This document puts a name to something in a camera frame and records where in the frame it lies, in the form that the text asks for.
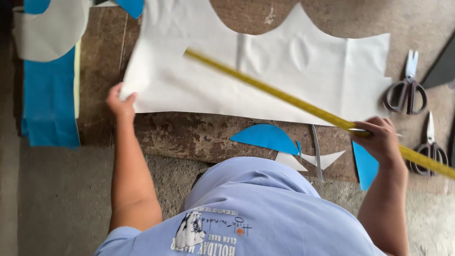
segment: yellow measuring ruler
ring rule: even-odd
[[[264,92],[267,92],[279,99],[282,99],[283,101],[286,101],[287,103],[289,104],[292,104],[322,120],[325,120],[339,128],[342,128],[348,132],[352,132],[352,131],[349,131],[349,129],[351,128],[355,128],[355,124],[353,122],[349,122],[347,120],[344,120],[340,117],[337,117],[327,111],[324,111],[320,108],[317,108],[307,102],[304,102],[296,97],[293,97],[291,95],[288,95],[276,88],[273,88],[272,86],[268,85],[268,84],[265,84],[261,81],[258,81],[256,80],[255,78],[247,75],[247,74],[243,74],[239,71],[236,71],[232,68],[230,68],[229,66],[227,65],[224,65],[222,63],[219,63],[207,56],[204,56],[203,54],[199,53],[199,52],[195,52],[191,49],[187,49],[185,51],[185,56],[188,56],[188,57],[192,57],[194,59],[197,59],[199,61],[201,61],[202,63],[204,64],[207,64],[209,66],[211,66],[212,68],[214,69],[217,69],[225,74],[228,74],[232,77],[235,77],[245,83],[248,83],[254,87],[256,87],[257,89],[261,90],[261,91],[264,91]],[[407,147],[404,147],[402,145],[399,146],[399,150],[401,152],[401,155],[403,156],[404,159],[406,160],[409,160],[411,162],[414,162],[422,167],[425,167],[427,169],[430,169],[434,172],[437,172],[439,174],[442,174],[444,176],[447,176],[449,178],[452,178],[452,179],[455,179],[455,169],[454,168],[451,168],[449,166],[446,166],[442,163],[439,163],[437,161],[434,161],[433,159],[427,157],[427,156],[424,156],[420,153],[417,153],[416,151],[413,151],[412,149],[409,149]]]

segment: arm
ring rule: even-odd
[[[129,226],[144,231],[162,221],[153,180],[134,134],[136,94],[122,102],[118,98],[121,83],[109,92],[107,104],[116,117],[115,160],[112,176],[112,216],[109,232]]]
[[[373,133],[369,138],[351,136],[378,162],[376,178],[359,210],[357,219],[373,243],[393,256],[409,254],[405,200],[409,171],[399,152],[395,128],[389,119],[372,118],[356,122],[358,128]]]

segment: person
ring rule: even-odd
[[[228,159],[194,184],[180,214],[162,221],[152,177],[135,137],[133,103],[113,87],[115,167],[109,234],[97,256],[393,255],[409,253],[405,196],[408,170],[388,119],[356,122],[373,133],[352,136],[379,162],[355,218],[321,199],[297,171],[253,157]]]

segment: wooden table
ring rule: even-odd
[[[226,26],[248,34],[262,34],[277,27],[296,4],[293,0],[211,2]],[[453,0],[322,0],[302,4],[319,29],[336,37],[361,38],[390,32],[386,75],[395,80],[400,78],[409,49],[420,52],[417,70],[417,80],[420,80],[455,28]],[[266,22],[271,13],[273,21]],[[119,7],[98,7],[90,11],[81,50],[81,110],[77,123],[82,145],[113,146],[113,123],[104,100],[109,88],[123,78],[139,36],[139,23],[140,19],[131,18]],[[455,94],[443,86],[429,90],[428,95],[436,139],[446,146],[455,111]],[[398,131],[406,135],[404,145],[415,147],[420,142],[425,116],[393,116]],[[276,151],[229,140],[237,132],[258,123],[278,125],[292,140],[301,142],[304,154],[314,155],[313,134],[308,124],[172,112],[138,114],[135,127],[147,154],[213,163],[234,156],[274,159]],[[317,134],[321,154],[346,150],[324,171],[325,178],[357,182],[347,133],[338,128],[318,127]],[[315,175],[313,165],[303,165],[310,175]],[[411,187],[417,189],[423,187],[423,190],[444,194],[455,191],[455,185],[449,185],[442,177],[415,176],[412,179]]]

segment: black scissors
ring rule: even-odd
[[[435,123],[433,122],[433,115],[431,114],[431,111],[428,115],[427,141],[426,143],[423,143],[420,146],[418,146],[416,151],[445,165],[449,164],[447,154],[435,141]],[[416,163],[411,162],[410,165],[411,169],[418,174],[425,176],[433,176],[435,174],[433,171],[424,169],[423,167],[417,165]]]
[[[408,97],[408,115],[415,115],[422,113],[427,105],[427,97],[425,89],[414,80],[415,72],[417,71],[417,61],[419,60],[419,52],[409,50],[408,61],[406,62],[406,77],[398,82],[392,84],[384,94],[384,106],[393,112],[400,112],[404,107],[404,100]],[[398,97],[398,104],[392,106],[392,97],[395,90],[400,90]],[[422,95],[422,107],[419,110],[414,110],[414,97],[416,92]]]

